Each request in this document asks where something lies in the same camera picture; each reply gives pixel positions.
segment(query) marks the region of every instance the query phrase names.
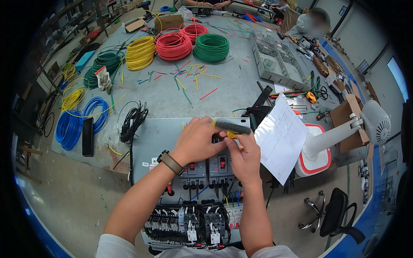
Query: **white fan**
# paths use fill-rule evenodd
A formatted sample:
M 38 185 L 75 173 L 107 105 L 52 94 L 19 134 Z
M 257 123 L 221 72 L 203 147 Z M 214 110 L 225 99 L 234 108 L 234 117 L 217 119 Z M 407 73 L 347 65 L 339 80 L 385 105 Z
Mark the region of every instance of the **white fan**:
M 384 144 L 390 137 L 389 115 L 374 100 L 364 105 L 360 118 L 354 113 L 350 121 L 327 132 L 319 125 L 306 124 L 309 129 L 300 157 L 295 164 L 296 173 L 308 177 L 326 170 L 330 166 L 330 147 L 364 129 L 371 144 Z

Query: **chair base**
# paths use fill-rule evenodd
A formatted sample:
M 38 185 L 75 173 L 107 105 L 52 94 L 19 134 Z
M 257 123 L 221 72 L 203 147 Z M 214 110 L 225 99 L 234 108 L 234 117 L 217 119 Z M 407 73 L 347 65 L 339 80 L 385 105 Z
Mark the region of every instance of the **chair base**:
M 312 228 L 312 229 L 311 229 L 311 232 L 312 232 L 312 233 L 315 233 L 315 232 L 317 232 L 317 230 L 320 228 L 321 218 L 324 217 L 324 215 L 325 215 L 325 212 L 324 212 L 325 195 L 324 195 L 324 192 L 323 192 L 323 191 L 319 191 L 319 192 L 318 192 L 318 195 L 323 197 L 323 204 L 321 205 L 321 209 L 319 209 L 319 208 L 317 207 L 317 205 L 316 205 L 315 202 L 310 201 L 309 198 L 305 198 L 305 199 L 304 199 L 304 203 L 305 203 L 305 204 L 310 205 L 314 210 L 316 210 L 317 216 L 316 216 L 316 218 L 315 218 L 314 220 L 312 220 L 312 221 L 311 221 L 310 223 L 308 223 L 307 225 L 304 225 L 304 224 L 301 224 L 301 223 L 298 224 L 298 228 L 300 228 L 301 230 L 310 228 L 311 226 L 313 226 L 313 224 L 315 224 L 316 221 L 317 221 L 317 227 Z

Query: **wrist watch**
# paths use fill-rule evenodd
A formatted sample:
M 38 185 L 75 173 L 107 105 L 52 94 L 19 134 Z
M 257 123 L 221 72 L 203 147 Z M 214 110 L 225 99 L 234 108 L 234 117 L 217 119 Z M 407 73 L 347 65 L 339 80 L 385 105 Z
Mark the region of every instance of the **wrist watch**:
M 175 174 L 178 176 L 181 175 L 184 172 L 183 167 L 181 167 L 178 162 L 176 162 L 171 156 L 169 156 L 169 150 L 164 150 L 161 155 L 159 155 L 157 162 L 165 163 Z

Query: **green wire coil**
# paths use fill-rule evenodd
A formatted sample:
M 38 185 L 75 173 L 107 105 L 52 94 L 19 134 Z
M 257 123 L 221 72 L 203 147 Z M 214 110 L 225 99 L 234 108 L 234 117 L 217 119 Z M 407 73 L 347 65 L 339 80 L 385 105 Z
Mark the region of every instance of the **green wire coil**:
M 102 67 L 106 66 L 106 70 L 109 73 L 113 73 L 120 65 L 121 59 L 125 56 L 125 53 L 121 51 L 111 52 L 110 50 L 99 53 L 97 58 L 93 61 L 92 67 L 86 72 L 85 79 L 83 80 L 84 85 L 90 83 L 90 88 L 97 87 L 97 77 L 95 72 L 97 72 Z
M 217 62 L 226 58 L 230 43 L 226 37 L 216 34 L 204 34 L 195 40 L 193 55 L 205 62 Z

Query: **tape measure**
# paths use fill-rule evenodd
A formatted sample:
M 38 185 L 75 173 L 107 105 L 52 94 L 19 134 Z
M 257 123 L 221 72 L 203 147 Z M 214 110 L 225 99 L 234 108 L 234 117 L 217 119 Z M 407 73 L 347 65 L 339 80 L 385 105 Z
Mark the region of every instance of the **tape measure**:
M 312 92 L 308 92 L 306 95 L 306 98 L 312 103 L 315 104 L 317 102 L 316 97 L 314 96 L 314 94 Z

